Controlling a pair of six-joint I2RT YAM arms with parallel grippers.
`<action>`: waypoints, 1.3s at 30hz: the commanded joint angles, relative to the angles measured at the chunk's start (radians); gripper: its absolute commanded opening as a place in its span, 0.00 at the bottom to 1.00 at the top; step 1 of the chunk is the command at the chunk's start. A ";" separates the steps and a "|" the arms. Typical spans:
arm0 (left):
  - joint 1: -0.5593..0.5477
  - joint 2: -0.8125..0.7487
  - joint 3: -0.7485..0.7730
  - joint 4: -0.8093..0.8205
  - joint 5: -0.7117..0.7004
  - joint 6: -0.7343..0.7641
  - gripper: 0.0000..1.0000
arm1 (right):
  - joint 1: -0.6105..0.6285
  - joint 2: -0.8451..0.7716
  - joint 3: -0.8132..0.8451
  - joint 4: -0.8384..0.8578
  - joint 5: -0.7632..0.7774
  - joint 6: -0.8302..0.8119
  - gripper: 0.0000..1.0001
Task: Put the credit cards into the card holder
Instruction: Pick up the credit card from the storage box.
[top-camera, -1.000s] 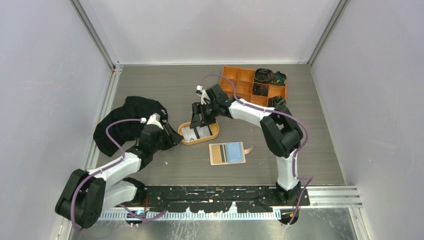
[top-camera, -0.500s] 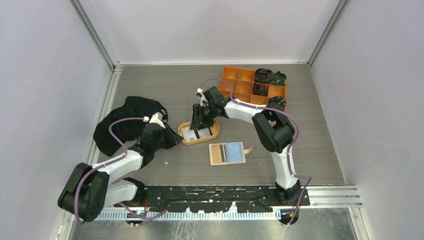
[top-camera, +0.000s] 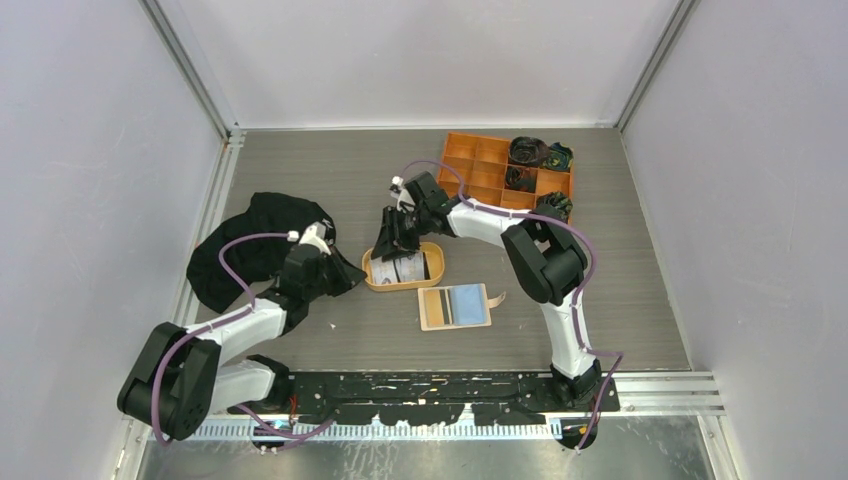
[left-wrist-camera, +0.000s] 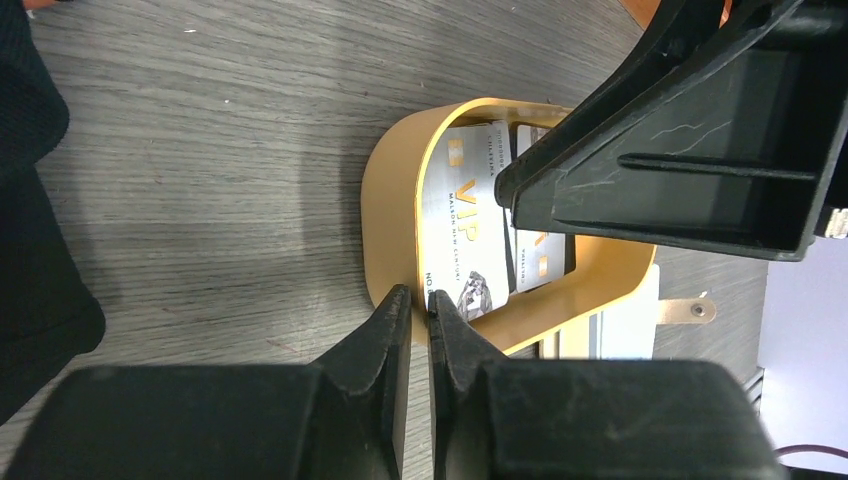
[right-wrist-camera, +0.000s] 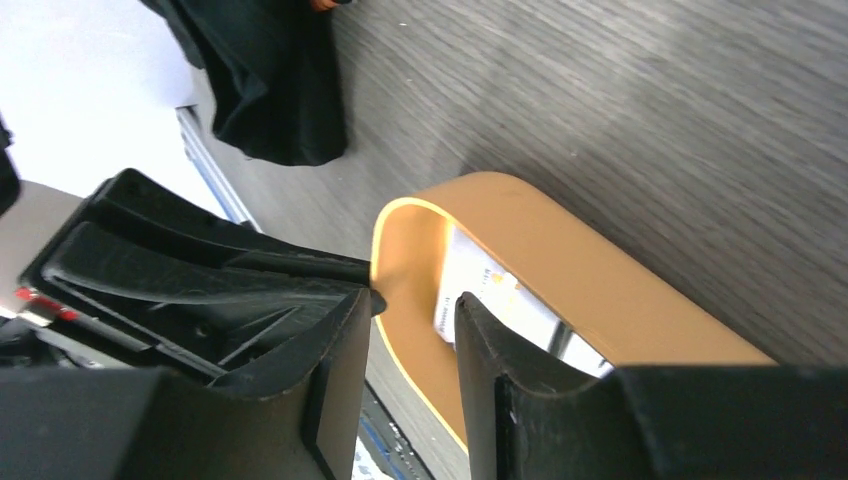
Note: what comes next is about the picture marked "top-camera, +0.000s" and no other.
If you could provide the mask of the beige leather card holder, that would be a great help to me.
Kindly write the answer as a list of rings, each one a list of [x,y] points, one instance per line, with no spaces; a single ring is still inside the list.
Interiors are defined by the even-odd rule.
[[[428,328],[425,324],[426,316],[422,293],[426,289],[439,288],[449,290],[453,324],[441,328]],[[417,297],[420,328],[422,331],[428,332],[489,327],[492,325],[491,311],[505,300],[506,293],[501,292],[495,297],[489,297],[486,285],[478,283],[419,288],[417,290]]]

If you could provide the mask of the orange credit card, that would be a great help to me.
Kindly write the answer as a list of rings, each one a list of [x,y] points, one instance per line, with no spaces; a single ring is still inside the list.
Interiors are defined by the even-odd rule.
[[[441,328],[453,324],[448,289],[426,289],[422,293],[425,324],[428,328]]]

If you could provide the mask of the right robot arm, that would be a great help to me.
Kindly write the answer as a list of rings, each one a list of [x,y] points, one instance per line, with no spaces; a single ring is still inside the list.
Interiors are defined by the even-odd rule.
[[[428,234],[483,241],[506,252],[523,292],[539,304],[552,346],[555,396],[567,410],[582,409],[602,383],[596,355],[583,336],[581,286],[590,265],[556,210],[514,210],[461,194],[449,195],[429,172],[389,187],[395,204],[382,212],[373,259],[389,260],[420,248]]]

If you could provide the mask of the silver credit card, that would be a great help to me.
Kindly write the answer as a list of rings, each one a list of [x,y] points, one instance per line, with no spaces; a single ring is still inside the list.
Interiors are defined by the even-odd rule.
[[[375,285],[389,285],[399,283],[399,270],[394,260],[382,258],[369,261],[372,282]]]

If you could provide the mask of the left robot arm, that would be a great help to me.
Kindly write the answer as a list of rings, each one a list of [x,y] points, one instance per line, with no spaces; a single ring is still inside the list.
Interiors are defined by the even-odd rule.
[[[258,354],[233,358],[290,333],[311,302],[342,295],[365,278],[334,247],[294,247],[253,304],[190,328],[157,325],[119,390],[118,410],[166,440],[184,440],[208,415],[230,408],[282,411],[294,393],[289,368]]]

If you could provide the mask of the yellow oval tray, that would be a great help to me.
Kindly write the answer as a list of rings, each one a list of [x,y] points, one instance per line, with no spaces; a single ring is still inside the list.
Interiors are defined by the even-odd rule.
[[[407,256],[392,260],[372,259],[372,250],[367,250],[361,259],[366,272],[366,285],[379,293],[438,285],[445,273],[445,255],[435,243],[424,242],[420,249]]]

